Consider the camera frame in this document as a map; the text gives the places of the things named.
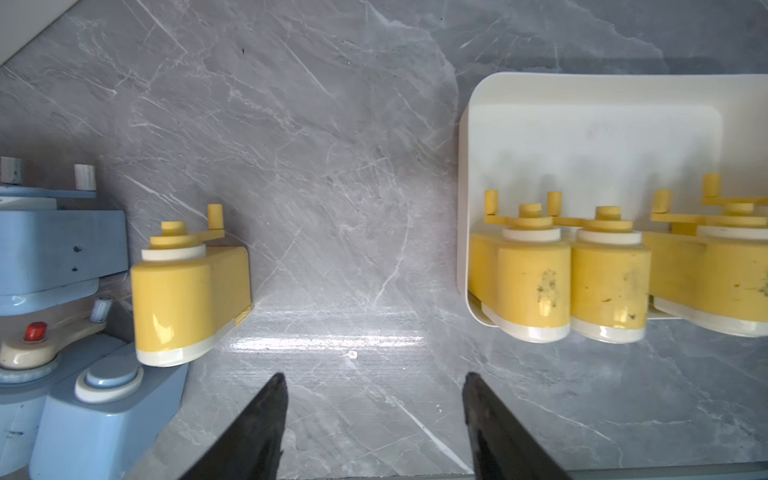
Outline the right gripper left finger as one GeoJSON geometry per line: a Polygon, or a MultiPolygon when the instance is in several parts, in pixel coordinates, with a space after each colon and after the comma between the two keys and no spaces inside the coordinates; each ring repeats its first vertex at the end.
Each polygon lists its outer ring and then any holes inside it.
{"type": "Polygon", "coordinates": [[[274,374],[184,479],[275,479],[282,455],[288,389],[274,374]]]}

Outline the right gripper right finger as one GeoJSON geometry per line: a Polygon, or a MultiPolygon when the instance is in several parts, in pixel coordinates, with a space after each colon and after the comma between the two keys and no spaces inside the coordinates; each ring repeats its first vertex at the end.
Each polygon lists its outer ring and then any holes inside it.
{"type": "Polygon", "coordinates": [[[477,479],[568,479],[476,372],[462,388],[465,423],[477,479]]]}

